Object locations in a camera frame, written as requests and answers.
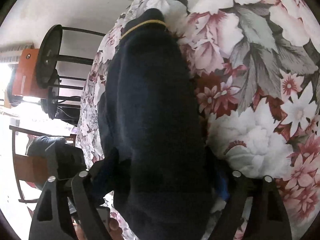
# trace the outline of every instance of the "orange panel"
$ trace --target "orange panel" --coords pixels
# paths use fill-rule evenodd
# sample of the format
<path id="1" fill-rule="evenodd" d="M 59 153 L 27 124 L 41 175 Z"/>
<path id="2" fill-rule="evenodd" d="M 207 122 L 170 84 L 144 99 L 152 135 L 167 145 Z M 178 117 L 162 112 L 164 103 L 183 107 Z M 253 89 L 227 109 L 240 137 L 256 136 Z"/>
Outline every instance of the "orange panel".
<path id="1" fill-rule="evenodd" d="M 23 50 L 13 82 L 13 95 L 47 98 L 48 89 L 39 88 L 36 82 L 38 53 L 39 49 Z"/>

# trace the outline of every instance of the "chair backrest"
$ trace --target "chair backrest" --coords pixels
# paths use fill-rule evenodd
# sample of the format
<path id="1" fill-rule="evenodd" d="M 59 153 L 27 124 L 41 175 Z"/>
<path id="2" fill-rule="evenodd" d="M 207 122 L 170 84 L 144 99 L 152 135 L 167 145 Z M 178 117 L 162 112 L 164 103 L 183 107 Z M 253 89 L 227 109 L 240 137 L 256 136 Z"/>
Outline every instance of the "chair backrest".
<path id="1" fill-rule="evenodd" d="M 47 160 L 43 157 L 14 154 L 13 165 L 19 180 L 43 184 L 49 177 Z"/>

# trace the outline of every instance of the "yellow elastic band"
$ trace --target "yellow elastic band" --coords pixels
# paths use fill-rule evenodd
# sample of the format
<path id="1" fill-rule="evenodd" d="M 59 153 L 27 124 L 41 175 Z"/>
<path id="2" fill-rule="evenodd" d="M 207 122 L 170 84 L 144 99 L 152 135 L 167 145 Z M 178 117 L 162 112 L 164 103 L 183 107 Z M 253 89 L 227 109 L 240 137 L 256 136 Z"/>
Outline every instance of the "yellow elastic band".
<path id="1" fill-rule="evenodd" d="M 163 21 L 160 21 L 160 20 L 148 20 L 148 21 L 139 23 L 139 24 L 136 25 L 135 27 L 132 27 L 132 28 L 131 28 L 130 30 L 128 30 L 125 34 L 123 34 L 120 39 L 122 39 L 124 36 L 126 36 L 126 35 L 129 34 L 130 32 L 134 31 L 136 28 L 138 28 L 138 27 L 140 27 L 140 26 L 142 26 L 142 25 L 145 25 L 145 24 L 149 24 L 149 23 L 158 23 L 158 24 L 162 24 L 162 25 L 164 25 L 165 27 L 167 27 L 167 25 L 166 25 L 165 22 L 163 22 Z"/>

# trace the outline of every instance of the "floral fabric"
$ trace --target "floral fabric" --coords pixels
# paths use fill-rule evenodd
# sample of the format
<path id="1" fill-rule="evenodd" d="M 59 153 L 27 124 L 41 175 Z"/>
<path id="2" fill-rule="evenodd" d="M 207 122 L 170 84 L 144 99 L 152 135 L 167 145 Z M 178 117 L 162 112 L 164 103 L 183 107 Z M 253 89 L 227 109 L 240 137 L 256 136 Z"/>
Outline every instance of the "floral fabric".
<path id="1" fill-rule="evenodd" d="M 162 11 L 188 62 L 207 144 L 246 176 L 276 178 L 299 239 L 320 210 L 320 26 L 304 0 L 134 0 L 103 38 L 84 87 L 76 143 L 86 164 L 104 158 L 97 104 L 121 29 L 149 8 Z"/>

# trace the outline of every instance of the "black wire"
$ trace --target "black wire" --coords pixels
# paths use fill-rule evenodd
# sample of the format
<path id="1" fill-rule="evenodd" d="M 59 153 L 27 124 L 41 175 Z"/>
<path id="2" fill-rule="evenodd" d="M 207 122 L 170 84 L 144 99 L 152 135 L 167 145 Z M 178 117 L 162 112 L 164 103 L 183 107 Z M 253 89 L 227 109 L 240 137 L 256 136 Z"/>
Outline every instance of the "black wire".
<path id="1" fill-rule="evenodd" d="M 62 110 L 61 107 L 58 107 L 66 116 L 70 117 L 70 118 L 73 118 L 73 119 L 78 119 L 78 117 L 75 117 L 75 116 L 70 116 L 68 115 L 65 111 Z"/>

